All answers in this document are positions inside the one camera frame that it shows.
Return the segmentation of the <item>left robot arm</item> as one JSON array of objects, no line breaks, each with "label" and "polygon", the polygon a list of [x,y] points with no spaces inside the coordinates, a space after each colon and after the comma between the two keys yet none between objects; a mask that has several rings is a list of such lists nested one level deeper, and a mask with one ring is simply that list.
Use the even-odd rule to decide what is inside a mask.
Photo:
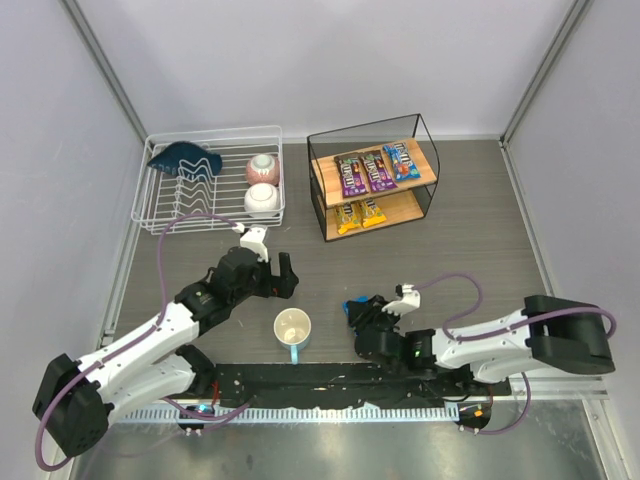
[{"label": "left robot arm", "polygon": [[118,341],[77,360],[53,359],[33,412],[73,458],[91,449],[122,417],[171,395],[201,396],[216,380],[212,361],[193,342],[228,320],[246,299],[290,298],[299,279],[288,253],[279,272],[250,249],[234,247],[163,311]]}]

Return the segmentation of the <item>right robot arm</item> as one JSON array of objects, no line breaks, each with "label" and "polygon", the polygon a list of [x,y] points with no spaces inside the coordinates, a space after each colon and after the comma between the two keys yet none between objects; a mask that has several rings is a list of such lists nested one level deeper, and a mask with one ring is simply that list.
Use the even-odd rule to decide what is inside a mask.
[{"label": "right robot arm", "polygon": [[401,316],[416,308],[414,301],[379,295],[345,302],[356,354],[393,374],[431,380],[457,372],[483,384],[547,367],[586,376],[615,370],[614,324],[592,304],[533,295],[523,308],[490,322],[400,333]]}]

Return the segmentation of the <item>twisted blue candy bag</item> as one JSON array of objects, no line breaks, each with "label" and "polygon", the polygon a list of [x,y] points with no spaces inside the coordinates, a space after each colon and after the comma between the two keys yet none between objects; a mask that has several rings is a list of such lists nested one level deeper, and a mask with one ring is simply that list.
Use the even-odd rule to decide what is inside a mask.
[{"label": "twisted blue candy bag", "polygon": [[368,311],[368,300],[366,296],[360,296],[355,299],[347,300],[342,304],[342,309],[346,316],[347,325],[357,333],[362,320],[362,315]]}]

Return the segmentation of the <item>purple candy bag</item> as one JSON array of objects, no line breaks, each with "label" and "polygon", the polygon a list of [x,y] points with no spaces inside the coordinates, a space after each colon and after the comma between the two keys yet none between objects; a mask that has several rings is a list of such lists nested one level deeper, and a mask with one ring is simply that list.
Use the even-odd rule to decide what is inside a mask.
[{"label": "purple candy bag", "polygon": [[344,198],[356,197],[368,192],[358,152],[335,156],[334,163],[339,172]]},{"label": "purple candy bag", "polygon": [[362,152],[359,155],[359,159],[367,174],[369,186],[373,193],[386,192],[396,188],[380,150]]}]

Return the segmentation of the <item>yellow candy bag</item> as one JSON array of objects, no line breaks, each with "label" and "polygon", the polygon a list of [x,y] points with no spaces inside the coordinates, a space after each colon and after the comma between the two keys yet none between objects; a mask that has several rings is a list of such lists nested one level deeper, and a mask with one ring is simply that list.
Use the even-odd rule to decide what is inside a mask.
[{"label": "yellow candy bag", "polygon": [[353,203],[345,203],[334,208],[336,231],[339,235],[358,229],[361,226],[360,216]]},{"label": "yellow candy bag", "polygon": [[377,203],[367,198],[357,202],[363,228],[371,228],[387,221],[387,217]]}]

